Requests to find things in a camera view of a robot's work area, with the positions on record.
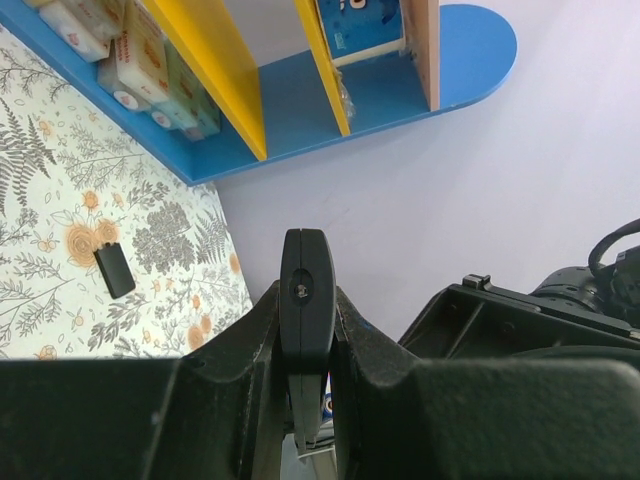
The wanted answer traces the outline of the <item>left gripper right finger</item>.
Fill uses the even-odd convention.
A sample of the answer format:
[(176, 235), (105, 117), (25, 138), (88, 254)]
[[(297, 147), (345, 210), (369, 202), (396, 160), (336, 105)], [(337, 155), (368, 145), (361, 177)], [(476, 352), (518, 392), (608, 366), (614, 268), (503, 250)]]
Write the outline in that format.
[(635, 479), (639, 365), (420, 358), (344, 293), (331, 353), (342, 479)]

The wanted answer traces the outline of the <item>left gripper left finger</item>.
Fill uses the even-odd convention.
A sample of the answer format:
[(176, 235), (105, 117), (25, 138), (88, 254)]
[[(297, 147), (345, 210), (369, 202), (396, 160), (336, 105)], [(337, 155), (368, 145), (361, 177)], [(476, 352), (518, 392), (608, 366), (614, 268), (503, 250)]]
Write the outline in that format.
[(277, 476), (278, 296), (182, 358), (3, 361), (2, 477)]

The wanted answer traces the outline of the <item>small black battery door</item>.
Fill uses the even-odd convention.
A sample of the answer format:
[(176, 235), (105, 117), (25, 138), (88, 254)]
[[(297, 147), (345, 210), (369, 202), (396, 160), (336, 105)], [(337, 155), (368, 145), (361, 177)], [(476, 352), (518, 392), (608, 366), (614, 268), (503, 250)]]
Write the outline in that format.
[(119, 243), (105, 243), (94, 257), (112, 299), (131, 293), (135, 280)]

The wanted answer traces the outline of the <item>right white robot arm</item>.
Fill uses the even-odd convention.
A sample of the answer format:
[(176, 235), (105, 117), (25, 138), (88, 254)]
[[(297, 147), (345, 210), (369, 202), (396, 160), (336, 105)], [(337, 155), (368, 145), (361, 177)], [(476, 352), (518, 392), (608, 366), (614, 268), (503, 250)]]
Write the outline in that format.
[(601, 239), (585, 266), (551, 273), (531, 293), (469, 274), (435, 295), (399, 343), (425, 359), (608, 359), (639, 365), (639, 249), (605, 265), (633, 220)]

